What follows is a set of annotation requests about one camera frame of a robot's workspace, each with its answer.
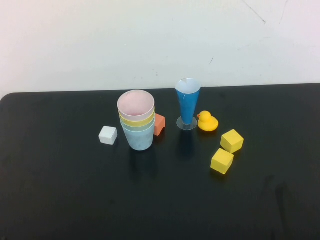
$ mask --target pink cup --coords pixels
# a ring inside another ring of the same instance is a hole
[[[131,90],[121,95],[117,107],[123,118],[134,122],[143,121],[153,113],[155,99],[146,91]]]

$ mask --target light blue cup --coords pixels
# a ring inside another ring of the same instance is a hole
[[[125,124],[120,118],[122,127],[127,129],[127,130],[129,130],[129,131],[132,131],[132,132],[141,132],[141,131],[147,130],[148,128],[150,128],[155,123],[155,120],[156,120],[156,117],[154,116],[153,119],[151,120],[151,122],[149,122],[147,125],[144,125],[144,126],[129,126],[129,125]]]
[[[143,131],[130,131],[126,129],[125,124],[120,121],[125,137],[130,147],[137,151],[147,150],[154,141],[155,119],[149,128]]]

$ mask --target yellow cube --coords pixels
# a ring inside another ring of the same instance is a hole
[[[211,168],[219,173],[226,174],[234,160],[234,155],[222,148],[215,153],[211,160]]]
[[[227,133],[223,134],[221,137],[221,146],[228,151],[229,153],[233,154],[234,152],[240,150],[242,145],[244,144],[244,138],[240,136],[236,130],[232,129]]]

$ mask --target yellow cup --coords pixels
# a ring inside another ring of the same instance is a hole
[[[120,119],[122,120],[122,122],[130,127],[142,127],[144,125],[149,124],[154,119],[155,111],[153,111],[153,113],[148,118],[146,118],[145,120],[142,120],[142,121],[127,120],[123,116],[121,116],[120,112],[119,112],[119,116],[120,116]]]

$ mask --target orange cube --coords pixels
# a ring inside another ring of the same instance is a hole
[[[166,127],[166,119],[164,116],[155,114],[154,135],[159,136],[162,129]]]

